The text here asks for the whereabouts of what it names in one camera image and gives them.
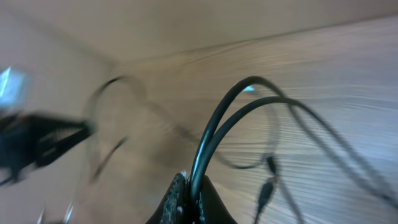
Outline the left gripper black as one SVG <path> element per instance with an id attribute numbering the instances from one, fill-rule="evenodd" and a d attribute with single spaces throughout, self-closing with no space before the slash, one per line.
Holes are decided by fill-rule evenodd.
<path id="1" fill-rule="evenodd" d="M 1 185 L 19 182 L 26 167 L 53 163 L 92 134 L 85 121 L 35 114 L 1 117 L 1 168 L 9 174 Z"/>

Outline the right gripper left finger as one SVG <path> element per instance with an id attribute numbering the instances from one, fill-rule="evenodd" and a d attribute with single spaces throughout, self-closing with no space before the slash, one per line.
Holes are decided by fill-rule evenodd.
<path id="1" fill-rule="evenodd" d="M 185 170 L 178 172 L 164 197 L 146 224 L 182 224 L 185 222 L 188 177 Z"/>

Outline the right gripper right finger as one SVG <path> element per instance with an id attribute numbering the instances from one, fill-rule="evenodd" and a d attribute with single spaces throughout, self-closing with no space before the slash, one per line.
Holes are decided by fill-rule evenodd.
<path id="1" fill-rule="evenodd" d="M 202 181 L 198 206 L 200 212 L 199 220 L 201 223 L 237 224 L 207 175 L 204 176 Z"/>

